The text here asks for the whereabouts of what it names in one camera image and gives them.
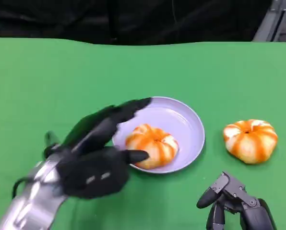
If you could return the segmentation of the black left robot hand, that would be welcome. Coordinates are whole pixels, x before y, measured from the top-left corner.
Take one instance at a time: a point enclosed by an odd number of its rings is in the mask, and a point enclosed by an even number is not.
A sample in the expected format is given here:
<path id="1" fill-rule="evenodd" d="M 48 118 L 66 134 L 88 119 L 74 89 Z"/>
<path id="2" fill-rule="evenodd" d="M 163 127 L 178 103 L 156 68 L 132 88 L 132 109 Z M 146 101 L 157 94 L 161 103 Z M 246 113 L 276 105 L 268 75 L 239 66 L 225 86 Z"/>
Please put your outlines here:
<path id="1" fill-rule="evenodd" d="M 110 105 L 82 118 L 61 148 L 67 156 L 57 165 L 65 195 L 93 199 L 119 192 L 129 179 L 128 166 L 148 159 L 144 150 L 107 146 L 118 124 L 134 118 L 151 103 L 150 97 Z"/>

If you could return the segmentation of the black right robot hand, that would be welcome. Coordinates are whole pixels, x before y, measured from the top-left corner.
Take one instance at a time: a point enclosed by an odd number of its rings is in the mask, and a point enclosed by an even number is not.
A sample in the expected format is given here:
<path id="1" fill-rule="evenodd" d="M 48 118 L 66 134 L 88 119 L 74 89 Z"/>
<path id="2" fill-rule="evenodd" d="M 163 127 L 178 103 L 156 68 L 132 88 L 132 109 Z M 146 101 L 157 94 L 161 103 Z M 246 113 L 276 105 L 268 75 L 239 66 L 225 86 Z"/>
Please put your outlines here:
<path id="1" fill-rule="evenodd" d="M 267 203 L 247 193 L 245 185 L 227 172 L 211 184 L 197 202 L 197 208 L 212 206 L 207 218 L 207 230 L 225 229 L 225 211 L 240 214 L 243 230 L 277 229 Z"/>

